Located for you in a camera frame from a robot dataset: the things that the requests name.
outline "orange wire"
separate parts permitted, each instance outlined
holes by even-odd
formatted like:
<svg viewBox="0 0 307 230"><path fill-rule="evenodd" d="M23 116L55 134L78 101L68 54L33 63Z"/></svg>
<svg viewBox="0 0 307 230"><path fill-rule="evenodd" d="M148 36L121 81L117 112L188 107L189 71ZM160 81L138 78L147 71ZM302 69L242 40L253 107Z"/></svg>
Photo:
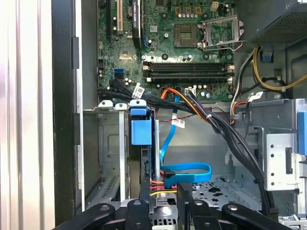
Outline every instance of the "orange wire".
<svg viewBox="0 0 307 230"><path fill-rule="evenodd" d="M203 116L198 112L198 110L196 109L196 107L195 107L195 106L194 106L194 105L193 105L183 94L181 94L179 91L174 90L174 89L171 89L171 88L167 88L167 89L165 89L164 92L162 93L161 98L165 97L165 96L166 96L166 93L169 92L169 91L171 91L171 92L173 92L173 93L179 95L179 96L190 106L190 108L191 108L192 110L194 110L194 112L195 112L198 116L200 116L201 119L203 119L205 122L208 122L207 119L206 119L205 117L203 117Z"/></svg>

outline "screw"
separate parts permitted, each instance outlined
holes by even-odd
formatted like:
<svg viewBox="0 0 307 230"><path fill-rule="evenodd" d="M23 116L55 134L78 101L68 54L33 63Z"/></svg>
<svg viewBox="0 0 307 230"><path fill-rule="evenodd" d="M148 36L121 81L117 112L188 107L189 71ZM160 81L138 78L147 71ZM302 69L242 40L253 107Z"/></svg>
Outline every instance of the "screw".
<svg viewBox="0 0 307 230"><path fill-rule="evenodd" d="M234 205L228 205L228 208L230 210L232 210L232 211L237 211L238 210L238 208L236 206L234 206Z"/></svg>
<svg viewBox="0 0 307 230"><path fill-rule="evenodd" d="M108 205L102 205L101 208L100 208L101 211L107 211L107 210L109 210L109 209L110 209L110 208L109 208Z"/></svg>

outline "capacitor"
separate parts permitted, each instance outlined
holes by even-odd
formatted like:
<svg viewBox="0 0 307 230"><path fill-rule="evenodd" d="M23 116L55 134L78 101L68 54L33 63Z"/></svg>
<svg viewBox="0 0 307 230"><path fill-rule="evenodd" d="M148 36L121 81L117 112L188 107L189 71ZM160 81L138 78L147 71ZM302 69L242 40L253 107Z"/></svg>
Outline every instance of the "capacitor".
<svg viewBox="0 0 307 230"><path fill-rule="evenodd" d="M187 59L188 59L188 55L185 54L185 55L182 57L182 60L183 60L183 61L186 61Z"/></svg>

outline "white label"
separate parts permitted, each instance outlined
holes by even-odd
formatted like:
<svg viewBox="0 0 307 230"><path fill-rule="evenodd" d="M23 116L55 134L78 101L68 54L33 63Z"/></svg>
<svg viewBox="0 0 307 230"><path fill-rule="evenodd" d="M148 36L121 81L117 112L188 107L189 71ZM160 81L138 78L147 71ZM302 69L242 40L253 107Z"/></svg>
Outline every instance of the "white label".
<svg viewBox="0 0 307 230"><path fill-rule="evenodd" d="M142 87L140 87L140 86L137 85L137 86L135 87L134 91L133 91L132 97L133 97L134 99L137 99L137 100L138 100L138 99L141 99L141 97L142 97L144 91L145 91L144 88L142 88Z"/></svg>
<svg viewBox="0 0 307 230"><path fill-rule="evenodd" d="M183 120L180 120L180 119L172 120L172 125L175 125L179 128L185 128L185 122Z"/></svg>

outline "yellow wire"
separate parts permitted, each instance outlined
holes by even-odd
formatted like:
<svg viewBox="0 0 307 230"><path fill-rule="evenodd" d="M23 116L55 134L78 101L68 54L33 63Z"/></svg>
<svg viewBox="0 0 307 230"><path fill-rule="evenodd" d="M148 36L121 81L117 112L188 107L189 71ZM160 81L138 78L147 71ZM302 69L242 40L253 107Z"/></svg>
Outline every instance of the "yellow wire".
<svg viewBox="0 0 307 230"><path fill-rule="evenodd" d="M301 77L300 79L298 79L297 81L291 83L290 85L287 85L287 86L284 86L284 87L275 87L275 86L270 86L266 83L264 83L262 80L261 80L261 77L259 75L259 71L258 71L258 60L257 60L257 56L258 56L258 52L259 52L260 48L256 48L255 51L254 51L254 55L253 55L253 68L254 68L254 71L255 71L255 75L256 75L256 78L258 79L258 81L260 82L261 85L263 85L264 87L270 89L270 90L277 90L277 91L284 91L284 90L287 90L287 89L290 89L292 87L295 87L297 86L298 84L300 84L301 82L303 82L304 80L307 80L307 74L303 77Z"/></svg>
<svg viewBox="0 0 307 230"><path fill-rule="evenodd" d="M150 193L150 196L155 196L155 195L158 195L158 194L161 194L161 193L176 193L177 190L174 190L174 191L156 191L156 192L153 192L153 193Z"/></svg>

